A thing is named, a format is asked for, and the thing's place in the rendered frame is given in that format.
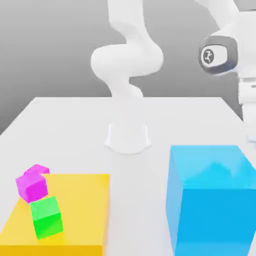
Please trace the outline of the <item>large yellow box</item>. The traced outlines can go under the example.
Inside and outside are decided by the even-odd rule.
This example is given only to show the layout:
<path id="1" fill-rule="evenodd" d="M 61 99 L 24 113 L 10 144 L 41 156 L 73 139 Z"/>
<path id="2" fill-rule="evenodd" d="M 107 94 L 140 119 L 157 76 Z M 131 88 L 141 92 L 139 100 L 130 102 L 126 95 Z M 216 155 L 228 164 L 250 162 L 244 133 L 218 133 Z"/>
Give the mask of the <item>large yellow box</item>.
<path id="1" fill-rule="evenodd" d="M 107 256 L 110 176 L 46 174 L 63 232 L 38 240 L 30 206 L 19 198 L 0 233 L 0 256 Z"/>

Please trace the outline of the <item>large blue box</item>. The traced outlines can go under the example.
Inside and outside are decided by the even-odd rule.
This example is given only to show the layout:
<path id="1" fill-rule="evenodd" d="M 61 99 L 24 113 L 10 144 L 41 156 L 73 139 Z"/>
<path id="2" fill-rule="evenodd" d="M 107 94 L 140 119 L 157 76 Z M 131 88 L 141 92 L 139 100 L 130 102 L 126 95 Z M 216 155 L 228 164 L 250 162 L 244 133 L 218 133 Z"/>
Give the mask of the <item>large blue box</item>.
<path id="1" fill-rule="evenodd" d="M 248 256 L 256 169 L 236 145 L 173 145 L 165 205 L 174 256 Z"/>

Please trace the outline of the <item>small magenta cube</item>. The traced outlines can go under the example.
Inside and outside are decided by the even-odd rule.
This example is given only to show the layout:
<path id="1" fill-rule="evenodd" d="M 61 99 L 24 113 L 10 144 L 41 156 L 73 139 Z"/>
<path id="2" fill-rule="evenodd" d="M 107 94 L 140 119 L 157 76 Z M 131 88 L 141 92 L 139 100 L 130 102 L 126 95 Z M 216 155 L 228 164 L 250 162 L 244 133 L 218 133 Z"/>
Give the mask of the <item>small magenta cube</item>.
<path id="1" fill-rule="evenodd" d="M 24 175 L 26 174 L 49 174 L 50 169 L 46 166 L 40 165 L 40 164 L 34 164 L 29 169 L 27 169 L 24 172 Z"/>
<path id="2" fill-rule="evenodd" d="M 24 174 L 15 179 L 19 196 L 30 204 L 48 195 L 48 186 L 44 176 L 38 173 Z"/>

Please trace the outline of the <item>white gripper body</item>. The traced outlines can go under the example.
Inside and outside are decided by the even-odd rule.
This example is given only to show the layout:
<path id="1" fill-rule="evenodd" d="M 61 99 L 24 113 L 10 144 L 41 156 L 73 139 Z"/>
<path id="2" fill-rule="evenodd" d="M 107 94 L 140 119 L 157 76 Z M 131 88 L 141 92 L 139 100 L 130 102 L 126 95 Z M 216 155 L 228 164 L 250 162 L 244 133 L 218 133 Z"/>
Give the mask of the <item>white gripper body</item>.
<path id="1" fill-rule="evenodd" d="M 256 137 L 256 80 L 240 80 L 238 100 L 248 137 Z"/>

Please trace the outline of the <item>small green cube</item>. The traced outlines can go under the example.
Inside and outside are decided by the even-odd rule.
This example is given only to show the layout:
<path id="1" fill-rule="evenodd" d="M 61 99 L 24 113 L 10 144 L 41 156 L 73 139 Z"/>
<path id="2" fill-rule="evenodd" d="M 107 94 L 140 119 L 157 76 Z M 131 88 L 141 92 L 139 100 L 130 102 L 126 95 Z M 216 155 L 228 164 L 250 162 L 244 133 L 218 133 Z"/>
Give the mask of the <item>small green cube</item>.
<path id="1" fill-rule="evenodd" d="M 62 215 L 55 196 L 31 202 L 29 206 L 38 240 L 63 232 Z"/>

